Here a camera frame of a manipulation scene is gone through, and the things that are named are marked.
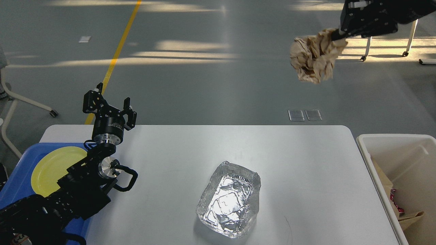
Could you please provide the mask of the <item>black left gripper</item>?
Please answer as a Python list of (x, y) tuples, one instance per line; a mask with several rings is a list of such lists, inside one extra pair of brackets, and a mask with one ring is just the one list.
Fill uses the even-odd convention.
[(136, 126), (137, 112), (131, 107), (129, 97), (124, 100), (123, 110), (109, 109), (109, 104), (102, 95), (103, 85), (100, 82), (95, 89), (85, 93), (83, 113), (95, 115), (92, 131), (94, 142), (118, 145), (123, 142), (124, 129), (129, 131)]

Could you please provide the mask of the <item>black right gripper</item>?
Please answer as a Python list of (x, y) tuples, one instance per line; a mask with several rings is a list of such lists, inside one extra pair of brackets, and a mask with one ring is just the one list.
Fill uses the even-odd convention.
[(340, 26), (331, 40), (396, 33), (398, 24), (408, 24), (436, 10), (434, 0), (346, 0)]

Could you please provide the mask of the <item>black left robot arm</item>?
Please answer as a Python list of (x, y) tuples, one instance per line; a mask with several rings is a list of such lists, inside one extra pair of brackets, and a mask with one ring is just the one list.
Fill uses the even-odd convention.
[(130, 191), (137, 181), (135, 170), (122, 165), (113, 154), (122, 143), (124, 130), (136, 125), (137, 112), (124, 99), (122, 110), (103, 98), (103, 83), (89, 90), (83, 99), (83, 113), (94, 114), (92, 136), (84, 141), (86, 156), (67, 168), (56, 191), (44, 197), (33, 194), (1, 209), (1, 244), (15, 238), (31, 245), (64, 245), (75, 241), (85, 245), (84, 237), (67, 233), (65, 227), (75, 218), (86, 220), (100, 212), (111, 199), (109, 191)]

